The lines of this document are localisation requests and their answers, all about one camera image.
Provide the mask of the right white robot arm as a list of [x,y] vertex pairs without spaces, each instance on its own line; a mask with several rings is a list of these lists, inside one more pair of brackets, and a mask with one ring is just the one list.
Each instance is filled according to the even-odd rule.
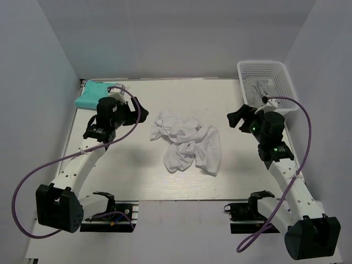
[[287,252],[294,260],[333,256],[341,225],[336,217],[325,214],[297,175],[294,155],[283,141],[283,115],[244,104],[227,118],[232,128],[244,121],[240,131],[258,141],[258,155],[283,192],[279,201],[269,191],[253,192],[249,215],[267,219],[263,230],[275,227],[283,234]]

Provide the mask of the white t shirt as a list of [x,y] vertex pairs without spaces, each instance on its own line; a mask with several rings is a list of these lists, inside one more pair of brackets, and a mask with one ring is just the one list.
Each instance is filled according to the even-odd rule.
[[169,142],[163,163],[169,173],[185,171],[192,164],[216,176],[222,160],[222,146],[216,127],[203,125],[197,118],[185,118],[169,110],[161,111],[151,130],[150,140]]

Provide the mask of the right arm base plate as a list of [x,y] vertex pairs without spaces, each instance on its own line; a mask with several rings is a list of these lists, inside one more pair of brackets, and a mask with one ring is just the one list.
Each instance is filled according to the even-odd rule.
[[266,217],[253,213],[247,202],[228,203],[223,210],[229,214],[232,234],[253,234],[267,221]]

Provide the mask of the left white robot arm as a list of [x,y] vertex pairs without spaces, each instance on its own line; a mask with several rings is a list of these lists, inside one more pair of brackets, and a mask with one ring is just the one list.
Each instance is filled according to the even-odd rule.
[[62,231],[76,232],[82,221],[89,218],[111,219],[116,215],[114,195],[95,191],[79,197],[84,181],[116,139],[121,126],[135,127],[148,116],[136,97],[132,97],[134,110],[127,103],[113,97],[99,99],[96,114],[87,124],[79,153],[70,158],[66,167],[48,185],[36,190],[38,223]]

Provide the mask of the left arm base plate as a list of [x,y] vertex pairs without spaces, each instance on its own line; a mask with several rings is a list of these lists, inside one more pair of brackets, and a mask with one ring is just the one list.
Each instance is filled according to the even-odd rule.
[[138,201],[116,201],[110,209],[114,214],[93,216],[84,220],[79,231],[82,233],[132,233],[138,221]]

